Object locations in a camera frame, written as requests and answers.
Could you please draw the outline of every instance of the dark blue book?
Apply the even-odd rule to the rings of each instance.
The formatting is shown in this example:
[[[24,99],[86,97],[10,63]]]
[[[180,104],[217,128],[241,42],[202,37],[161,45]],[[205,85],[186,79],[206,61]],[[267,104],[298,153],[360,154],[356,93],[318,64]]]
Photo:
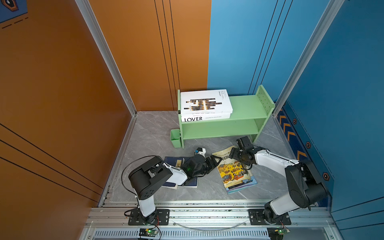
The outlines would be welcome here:
[[[180,167],[189,158],[190,157],[165,157],[164,162],[174,167]],[[172,189],[177,189],[177,185],[175,183],[166,182],[163,184],[163,186]],[[191,179],[190,181],[186,182],[185,185],[180,187],[197,187],[197,177]]]

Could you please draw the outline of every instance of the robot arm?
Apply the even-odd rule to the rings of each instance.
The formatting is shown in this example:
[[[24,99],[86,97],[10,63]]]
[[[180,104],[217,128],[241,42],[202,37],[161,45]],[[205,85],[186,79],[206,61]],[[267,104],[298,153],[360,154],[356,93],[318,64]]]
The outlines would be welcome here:
[[[181,167],[171,166],[160,157],[153,157],[130,172],[128,178],[136,192],[140,212],[146,222],[152,223],[154,220],[156,207],[153,194],[165,182],[182,185],[195,177],[204,176],[218,166],[217,158],[205,158],[205,148],[200,147]]]
[[[265,148],[254,147],[248,137],[237,139],[237,143],[240,149],[232,148],[230,158],[248,166],[265,166],[287,179],[288,193],[264,206],[264,216],[268,223],[279,222],[286,212],[309,208],[329,194],[313,162],[287,159]]]
[[[286,177],[288,193],[265,204],[265,220],[274,224],[281,220],[283,214],[307,208],[325,198],[329,192],[322,182],[314,164],[309,160],[297,161],[271,153],[263,147],[254,147],[248,137],[237,140],[238,148],[232,148],[230,158],[252,167],[259,164]],[[156,215],[153,194],[165,183],[177,185],[210,173],[218,164],[215,156],[205,158],[205,149],[198,148],[196,155],[187,160],[180,168],[154,157],[129,174],[140,211],[146,222],[152,223]]]

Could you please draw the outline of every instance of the clear plastic tube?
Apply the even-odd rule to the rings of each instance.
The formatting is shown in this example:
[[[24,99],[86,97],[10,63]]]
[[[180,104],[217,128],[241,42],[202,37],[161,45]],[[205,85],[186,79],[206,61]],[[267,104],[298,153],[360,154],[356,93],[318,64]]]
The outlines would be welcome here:
[[[233,229],[236,229],[238,228],[240,225],[243,225],[245,222],[242,222],[242,223],[239,223],[233,227],[227,227],[227,228],[209,228],[209,229],[200,229],[200,228],[193,228],[193,227],[187,227],[187,226],[183,226],[181,224],[178,224],[177,222],[173,222],[175,223],[176,225],[179,225],[180,227],[186,229],[186,230],[191,230],[191,231],[199,231],[199,232],[207,232],[207,231],[221,231],[221,232],[227,232],[227,231],[231,231]]]

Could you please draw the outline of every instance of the blue wall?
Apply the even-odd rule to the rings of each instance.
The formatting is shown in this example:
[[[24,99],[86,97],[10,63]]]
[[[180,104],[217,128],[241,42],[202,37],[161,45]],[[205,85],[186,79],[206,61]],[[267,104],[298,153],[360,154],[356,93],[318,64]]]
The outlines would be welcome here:
[[[276,100],[328,2],[212,0],[208,89],[247,95],[262,82]]]
[[[384,231],[383,9],[345,1],[288,98],[332,173],[345,239]]]
[[[17,3],[18,10],[14,12],[12,12],[2,3],[0,3],[0,23],[10,20],[12,18],[18,17],[28,12],[26,8],[26,0],[17,0],[16,3]]]

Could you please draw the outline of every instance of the green bookshelf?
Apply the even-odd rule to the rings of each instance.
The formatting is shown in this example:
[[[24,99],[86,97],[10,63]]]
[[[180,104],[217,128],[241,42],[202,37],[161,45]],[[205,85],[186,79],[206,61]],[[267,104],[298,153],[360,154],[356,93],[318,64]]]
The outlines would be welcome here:
[[[179,110],[180,141],[208,137],[250,135],[255,142],[271,116],[275,104],[260,85],[255,95],[229,97],[233,112],[228,119],[200,122],[181,122],[180,90],[177,91]]]

